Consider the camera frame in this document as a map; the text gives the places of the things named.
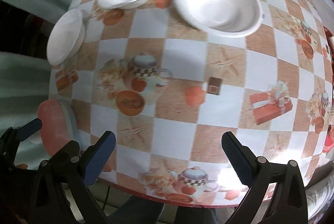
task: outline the table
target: table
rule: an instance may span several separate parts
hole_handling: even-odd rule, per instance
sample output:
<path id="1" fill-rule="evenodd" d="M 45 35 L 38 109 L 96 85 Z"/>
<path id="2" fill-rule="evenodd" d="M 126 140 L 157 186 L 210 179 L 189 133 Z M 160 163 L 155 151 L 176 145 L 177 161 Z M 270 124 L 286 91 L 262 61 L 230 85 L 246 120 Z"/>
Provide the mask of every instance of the table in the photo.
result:
<path id="1" fill-rule="evenodd" d="M 82 150 L 116 134 L 102 180 L 165 203 L 236 206 L 247 187 L 221 148 L 232 131 L 257 156 L 296 160 L 310 181 L 333 92 L 325 32 L 312 0 L 260 1 L 259 30 L 232 39 L 192 28 L 172 0 L 126 11 L 73 0 L 86 37 L 53 68 L 50 98 L 71 103 Z"/>

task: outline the metal screw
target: metal screw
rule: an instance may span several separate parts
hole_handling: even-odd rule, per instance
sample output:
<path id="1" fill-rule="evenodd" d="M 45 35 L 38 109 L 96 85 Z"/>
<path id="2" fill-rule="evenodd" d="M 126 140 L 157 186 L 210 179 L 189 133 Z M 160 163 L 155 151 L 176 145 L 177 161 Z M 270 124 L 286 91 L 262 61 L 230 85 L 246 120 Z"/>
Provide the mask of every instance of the metal screw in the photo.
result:
<path id="1" fill-rule="evenodd" d="M 294 161 L 294 160 L 291 160 L 291 161 L 290 161 L 290 165 L 292 165 L 293 167 L 296 167 L 296 166 L 297 166 L 297 162 Z"/>
<path id="2" fill-rule="evenodd" d="M 41 166 L 45 167 L 47 165 L 47 160 L 41 161 Z"/>
<path id="3" fill-rule="evenodd" d="M 259 163 L 264 164 L 265 162 L 267 162 L 267 159 L 264 158 L 263 156 L 260 156 L 260 157 L 258 157 L 258 161 L 259 161 Z"/>
<path id="4" fill-rule="evenodd" d="M 73 157 L 71 158 L 71 162 L 72 162 L 72 163 L 77 163 L 77 162 L 79 162 L 79 160 L 80 160 L 79 156 L 73 156 Z"/>

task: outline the jeans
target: jeans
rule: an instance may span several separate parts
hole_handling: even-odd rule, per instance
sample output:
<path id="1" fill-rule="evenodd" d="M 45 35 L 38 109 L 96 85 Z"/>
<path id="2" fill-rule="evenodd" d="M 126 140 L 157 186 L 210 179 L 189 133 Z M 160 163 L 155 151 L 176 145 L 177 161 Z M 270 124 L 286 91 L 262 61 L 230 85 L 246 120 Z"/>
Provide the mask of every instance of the jeans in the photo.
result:
<path id="1" fill-rule="evenodd" d="M 132 196 L 108 216 L 111 224 L 155 224 L 165 204 Z M 178 207 L 174 224 L 217 224 L 214 208 Z"/>

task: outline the person's leg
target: person's leg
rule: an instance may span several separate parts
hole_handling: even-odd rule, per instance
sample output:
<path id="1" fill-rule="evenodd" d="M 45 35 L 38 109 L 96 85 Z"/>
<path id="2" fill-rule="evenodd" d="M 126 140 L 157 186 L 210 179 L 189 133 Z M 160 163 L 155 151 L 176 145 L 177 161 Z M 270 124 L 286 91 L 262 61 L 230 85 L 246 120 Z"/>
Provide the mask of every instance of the person's leg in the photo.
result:
<path id="1" fill-rule="evenodd" d="M 174 224 L 217 224 L 215 208 L 181 207 L 177 209 Z"/>
<path id="2" fill-rule="evenodd" d="M 165 204 L 132 196 L 108 216 L 111 224 L 155 224 Z"/>

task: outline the cable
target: cable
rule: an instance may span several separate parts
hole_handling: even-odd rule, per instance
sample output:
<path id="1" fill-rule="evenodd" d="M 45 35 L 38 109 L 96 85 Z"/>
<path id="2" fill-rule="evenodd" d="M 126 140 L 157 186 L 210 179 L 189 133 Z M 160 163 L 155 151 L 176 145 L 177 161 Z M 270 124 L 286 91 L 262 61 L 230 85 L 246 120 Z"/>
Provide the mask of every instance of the cable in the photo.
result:
<path id="1" fill-rule="evenodd" d="M 110 186 L 108 186 L 108 190 L 106 192 L 106 199 L 105 202 L 103 203 L 102 211 L 104 211 L 104 209 L 106 208 L 106 201 L 108 200 L 109 191 L 110 191 Z"/>

